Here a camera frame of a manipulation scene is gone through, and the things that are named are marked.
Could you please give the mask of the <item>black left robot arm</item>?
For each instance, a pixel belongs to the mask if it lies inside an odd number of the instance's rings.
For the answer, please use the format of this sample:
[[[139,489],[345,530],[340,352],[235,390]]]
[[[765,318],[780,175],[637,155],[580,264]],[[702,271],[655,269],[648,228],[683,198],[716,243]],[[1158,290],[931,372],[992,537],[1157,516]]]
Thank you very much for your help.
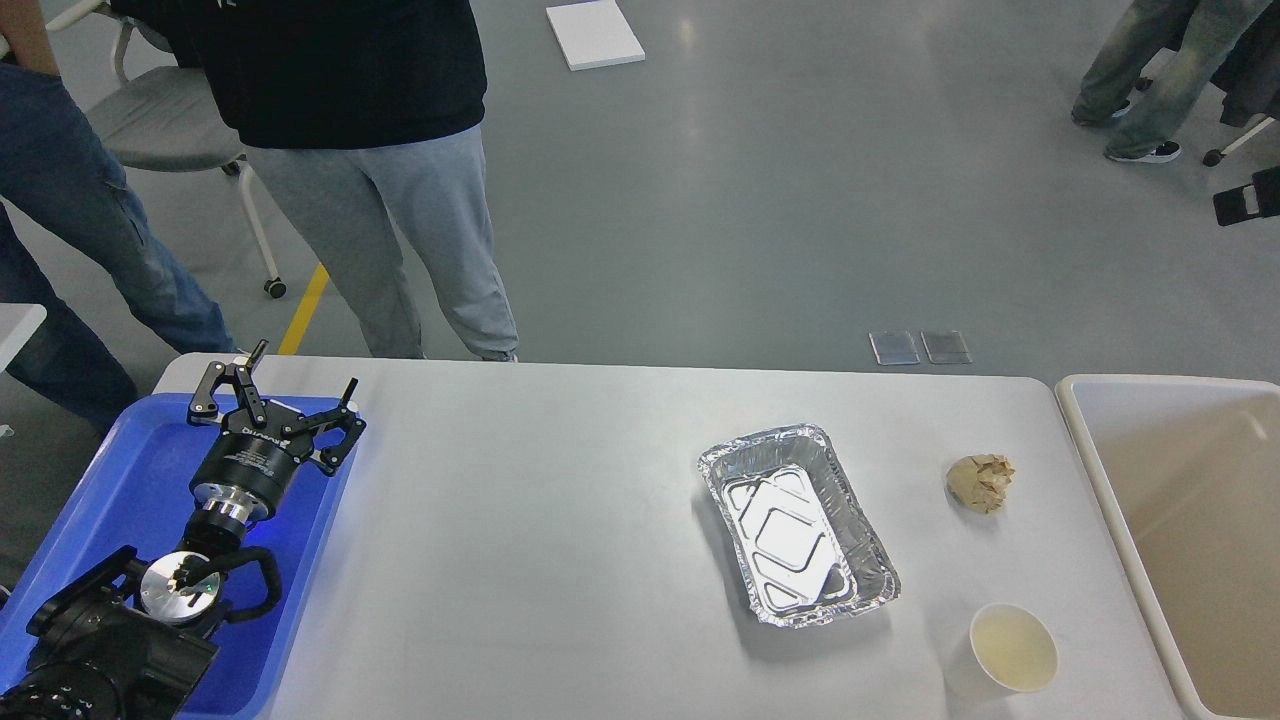
[[[269,398],[262,356],[128,407],[3,609],[5,719],[252,719],[276,689],[366,423]]]

